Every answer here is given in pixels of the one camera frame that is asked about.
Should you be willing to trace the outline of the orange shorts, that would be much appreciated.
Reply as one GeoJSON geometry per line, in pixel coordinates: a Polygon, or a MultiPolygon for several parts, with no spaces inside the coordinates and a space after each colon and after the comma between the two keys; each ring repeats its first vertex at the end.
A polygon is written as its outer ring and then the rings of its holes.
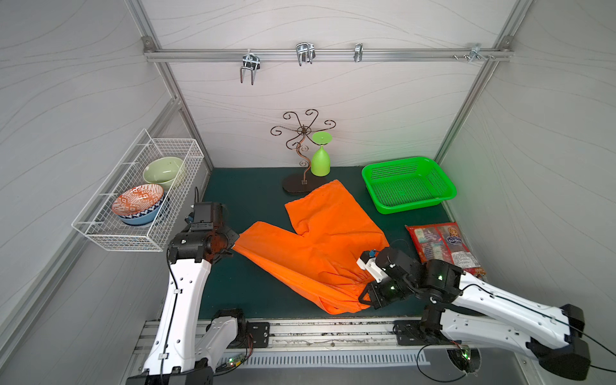
{"type": "Polygon", "coordinates": [[[328,314],[367,309],[359,297],[374,279],[357,261],[365,251],[388,247],[384,232],[338,180],[285,208],[292,231],[256,222],[234,251],[328,314]]]}

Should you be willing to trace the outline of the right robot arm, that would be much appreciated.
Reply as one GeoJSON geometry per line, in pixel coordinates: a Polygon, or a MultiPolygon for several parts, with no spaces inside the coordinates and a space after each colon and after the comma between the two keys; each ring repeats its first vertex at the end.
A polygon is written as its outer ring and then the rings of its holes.
{"type": "Polygon", "coordinates": [[[450,360],[463,372],[477,364],[467,343],[513,351],[535,359],[561,378],[586,379],[590,348],[583,338],[583,310],[534,303],[494,287],[452,263],[425,263],[396,248],[368,250],[357,261],[373,277],[359,302],[375,309],[415,297],[426,302],[418,321],[397,321],[399,344],[451,343],[450,360]]]}

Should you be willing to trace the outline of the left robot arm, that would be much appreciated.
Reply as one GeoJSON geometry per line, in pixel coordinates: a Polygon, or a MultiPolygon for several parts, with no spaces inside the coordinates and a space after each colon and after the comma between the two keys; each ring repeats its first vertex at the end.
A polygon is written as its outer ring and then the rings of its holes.
{"type": "Polygon", "coordinates": [[[168,291],[155,341],[139,375],[127,384],[211,384],[226,348],[242,333],[242,316],[225,312],[205,333],[197,357],[197,320],[214,263],[229,255],[239,236],[229,226],[194,225],[177,234],[166,252],[168,291]]]}

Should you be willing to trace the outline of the orange patterned bowl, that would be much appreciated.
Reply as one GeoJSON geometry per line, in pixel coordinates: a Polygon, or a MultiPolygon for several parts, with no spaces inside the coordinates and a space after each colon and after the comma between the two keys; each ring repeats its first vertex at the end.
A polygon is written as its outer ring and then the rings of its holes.
{"type": "Polygon", "coordinates": [[[120,194],[111,210],[125,225],[145,226],[154,221],[164,198],[165,192],[158,184],[142,184],[120,194]]]}

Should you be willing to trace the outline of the pale green bowl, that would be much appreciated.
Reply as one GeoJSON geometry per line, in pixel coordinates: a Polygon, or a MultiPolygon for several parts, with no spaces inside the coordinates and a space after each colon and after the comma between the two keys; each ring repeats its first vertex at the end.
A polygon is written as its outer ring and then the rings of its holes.
{"type": "Polygon", "coordinates": [[[165,193],[179,188],[186,178],[186,166],[178,157],[162,157],[147,165],[142,173],[147,184],[158,184],[165,193]]]}

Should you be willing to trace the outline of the green plastic basket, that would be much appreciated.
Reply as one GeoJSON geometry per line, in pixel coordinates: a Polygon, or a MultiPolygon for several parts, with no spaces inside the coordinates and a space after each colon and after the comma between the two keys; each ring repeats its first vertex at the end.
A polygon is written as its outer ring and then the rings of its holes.
{"type": "Polygon", "coordinates": [[[427,157],[367,165],[362,178],[375,208],[383,215],[433,207],[457,196],[447,174],[427,157]]]}

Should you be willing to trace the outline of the brown metal cup stand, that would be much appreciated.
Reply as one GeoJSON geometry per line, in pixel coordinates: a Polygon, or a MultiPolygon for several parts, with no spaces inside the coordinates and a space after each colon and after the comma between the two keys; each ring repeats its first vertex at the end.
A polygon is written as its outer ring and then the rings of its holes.
{"type": "Polygon", "coordinates": [[[303,168],[303,171],[291,174],[282,181],[282,189],[292,195],[311,193],[329,182],[326,176],[315,176],[312,173],[312,161],[306,154],[310,149],[309,143],[318,146],[319,149],[329,144],[332,141],[330,130],[334,129],[337,123],[334,120],[325,120],[323,122],[324,128],[313,128],[314,123],[319,118],[319,111],[314,108],[307,109],[305,116],[312,118],[309,124],[303,123],[297,112],[284,112],[282,118],[287,121],[296,120],[298,127],[288,128],[277,125],[269,130],[271,136],[281,136],[284,131],[294,134],[292,138],[286,141],[285,146],[301,158],[299,166],[303,168]]]}

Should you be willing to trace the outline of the green plastic goblet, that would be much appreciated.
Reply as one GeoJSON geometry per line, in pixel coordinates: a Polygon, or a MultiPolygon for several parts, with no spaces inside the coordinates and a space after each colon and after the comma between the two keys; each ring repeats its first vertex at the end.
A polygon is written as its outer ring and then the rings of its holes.
{"type": "Polygon", "coordinates": [[[325,146],[330,144],[332,139],[328,132],[318,132],[312,137],[312,141],[319,146],[311,160],[311,172],[315,176],[324,177],[330,173],[330,155],[325,146]]]}

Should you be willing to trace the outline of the left metal hook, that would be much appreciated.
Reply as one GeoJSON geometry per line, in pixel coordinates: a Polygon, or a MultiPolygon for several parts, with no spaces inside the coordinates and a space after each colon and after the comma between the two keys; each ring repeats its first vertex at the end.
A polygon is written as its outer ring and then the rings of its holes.
{"type": "Polygon", "coordinates": [[[244,83],[246,75],[250,74],[250,84],[254,85],[257,72],[260,68],[261,68],[261,59],[258,56],[252,53],[248,53],[245,56],[243,56],[242,65],[240,68],[240,83],[244,83]]]}

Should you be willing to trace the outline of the metal hook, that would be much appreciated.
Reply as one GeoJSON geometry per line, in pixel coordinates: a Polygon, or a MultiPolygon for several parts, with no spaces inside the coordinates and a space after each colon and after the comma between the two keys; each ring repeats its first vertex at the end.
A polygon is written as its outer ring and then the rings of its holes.
{"type": "Polygon", "coordinates": [[[261,59],[258,56],[252,53],[248,53],[245,56],[243,56],[242,65],[240,68],[240,83],[244,83],[246,75],[250,74],[250,84],[254,85],[257,72],[260,68],[261,68],[261,59]]]}
{"type": "Polygon", "coordinates": [[[298,65],[313,64],[316,56],[315,46],[313,43],[299,43],[295,48],[298,65]]]}

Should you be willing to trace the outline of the middle metal hook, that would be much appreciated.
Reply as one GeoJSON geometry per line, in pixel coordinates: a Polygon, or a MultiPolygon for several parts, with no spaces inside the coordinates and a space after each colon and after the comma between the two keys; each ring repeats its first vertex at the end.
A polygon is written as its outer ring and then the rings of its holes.
{"type": "Polygon", "coordinates": [[[299,43],[295,48],[298,65],[313,64],[316,56],[315,46],[313,43],[299,43]]]}

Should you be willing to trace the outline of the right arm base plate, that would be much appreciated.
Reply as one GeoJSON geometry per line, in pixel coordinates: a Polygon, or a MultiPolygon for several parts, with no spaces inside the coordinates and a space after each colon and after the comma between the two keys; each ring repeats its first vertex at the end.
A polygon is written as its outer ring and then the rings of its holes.
{"type": "Polygon", "coordinates": [[[424,320],[396,320],[392,332],[399,346],[424,346],[432,343],[424,320]]]}

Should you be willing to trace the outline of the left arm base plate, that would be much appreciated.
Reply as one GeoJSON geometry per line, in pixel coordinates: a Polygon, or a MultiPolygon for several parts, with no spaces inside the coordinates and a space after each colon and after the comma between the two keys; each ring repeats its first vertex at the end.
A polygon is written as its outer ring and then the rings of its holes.
{"type": "Polygon", "coordinates": [[[270,342],[269,322],[243,321],[238,326],[237,337],[233,342],[236,348],[267,348],[270,342]]]}

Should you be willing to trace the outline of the small metal bracket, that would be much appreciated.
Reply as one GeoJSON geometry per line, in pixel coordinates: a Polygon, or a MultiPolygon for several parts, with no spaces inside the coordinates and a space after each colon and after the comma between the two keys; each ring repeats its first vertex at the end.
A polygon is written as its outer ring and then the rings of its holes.
{"type": "Polygon", "coordinates": [[[356,43],[355,49],[354,49],[354,62],[355,63],[360,63],[363,60],[363,52],[364,52],[364,45],[362,45],[362,43],[356,43]]]}

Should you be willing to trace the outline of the right metal hook bracket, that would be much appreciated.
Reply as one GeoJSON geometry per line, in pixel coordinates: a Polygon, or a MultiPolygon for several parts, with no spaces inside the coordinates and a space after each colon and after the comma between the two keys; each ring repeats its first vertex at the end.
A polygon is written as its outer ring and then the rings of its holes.
{"type": "Polygon", "coordinates": [[[457,56],[457,55],[453,55],[452,58],[455,61],[466,61],[467,63],[473,63],[473,62],[488,62],[491,57],[490,56],[484,56],[481,53],[481,45],[475,44],[473,45],[469,52],[463,56],[457,56]]]}

